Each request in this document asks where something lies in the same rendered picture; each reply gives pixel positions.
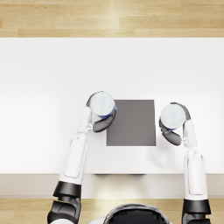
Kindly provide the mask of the blue can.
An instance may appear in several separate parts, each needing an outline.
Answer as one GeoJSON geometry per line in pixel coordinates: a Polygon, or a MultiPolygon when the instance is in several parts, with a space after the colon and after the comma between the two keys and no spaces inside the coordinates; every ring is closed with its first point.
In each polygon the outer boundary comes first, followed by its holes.
{"type": "Polygon", "coordinates": [[[91,97],[90,108],[97,116],[105,118],[116,110],[116,103],[110,94],[101,91],[91,97]]]}
{"type": "Polygon", "coordinates": [[[169,104],[163,108],[160,120],[166,128],[175,130],[186,121],[186,112],[178,104],[169,104]]]}

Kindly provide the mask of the dark grey square mat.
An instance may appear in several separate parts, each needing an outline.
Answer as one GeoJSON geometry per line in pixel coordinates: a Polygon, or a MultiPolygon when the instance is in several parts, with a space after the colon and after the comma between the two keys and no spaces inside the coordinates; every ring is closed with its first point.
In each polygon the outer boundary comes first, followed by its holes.
{"type": "Polygon", "coordinates": [[[115,120],[107,129],[107,146],[155,146],[153,100],[116,100],[115,120]]]}

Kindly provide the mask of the dark round robot body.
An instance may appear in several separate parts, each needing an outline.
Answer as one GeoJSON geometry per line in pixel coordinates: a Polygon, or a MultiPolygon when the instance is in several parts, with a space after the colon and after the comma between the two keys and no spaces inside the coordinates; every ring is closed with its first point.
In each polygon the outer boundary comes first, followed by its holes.
{"type": "Polygon", "coordinates": [[[156,207],[146,204],[125,204],[115,207],[103,224],[171,224],[156,207]]]}

